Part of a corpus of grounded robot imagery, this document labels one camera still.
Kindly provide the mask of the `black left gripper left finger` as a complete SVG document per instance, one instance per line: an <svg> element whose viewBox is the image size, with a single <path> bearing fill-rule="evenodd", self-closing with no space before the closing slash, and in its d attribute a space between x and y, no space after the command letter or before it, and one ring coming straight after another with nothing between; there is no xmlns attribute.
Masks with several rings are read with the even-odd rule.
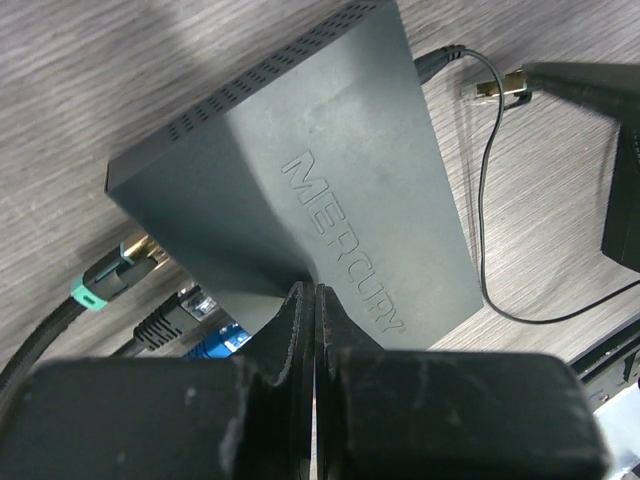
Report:
<svg viewBox="0 0 640 480"><path fill-rule="evenodd" d="M38 369L1 421L5 479L305 479L314 288L297 283L230 357Z"/></svg>

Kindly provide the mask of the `dark grey network switch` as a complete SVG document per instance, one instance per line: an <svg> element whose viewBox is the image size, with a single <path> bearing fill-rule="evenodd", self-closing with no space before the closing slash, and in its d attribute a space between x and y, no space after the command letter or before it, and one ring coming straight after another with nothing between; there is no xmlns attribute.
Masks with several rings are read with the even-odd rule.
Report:
<svg viewBox="0 0 640 480"><path fill-rule="evenodd" d="M249 332L300 280L389 349L482 306L393 1L274 51L111 160L106 192Z"/></svg>

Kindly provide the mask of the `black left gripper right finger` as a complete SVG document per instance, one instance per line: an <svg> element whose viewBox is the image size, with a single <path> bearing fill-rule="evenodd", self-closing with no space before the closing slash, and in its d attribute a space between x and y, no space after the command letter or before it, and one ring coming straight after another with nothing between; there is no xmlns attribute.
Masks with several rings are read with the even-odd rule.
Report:
<svg viewBox="0 0 640 480"><path fill-rule="evenodd" d="M601 479L610 468L557 357L385 350L323 285L315 327L323 479Z"/></svg>

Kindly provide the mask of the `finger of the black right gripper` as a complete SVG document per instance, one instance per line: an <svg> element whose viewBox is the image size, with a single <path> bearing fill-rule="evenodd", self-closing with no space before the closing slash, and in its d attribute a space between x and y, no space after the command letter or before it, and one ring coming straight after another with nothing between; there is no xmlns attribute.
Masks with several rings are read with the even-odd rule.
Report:
<svg viewBox="0 0 640 480"><path fill-rule="evenodd" d="M639 65L538 62L524 65L527 85L564 101L639 127Z"/></svg>

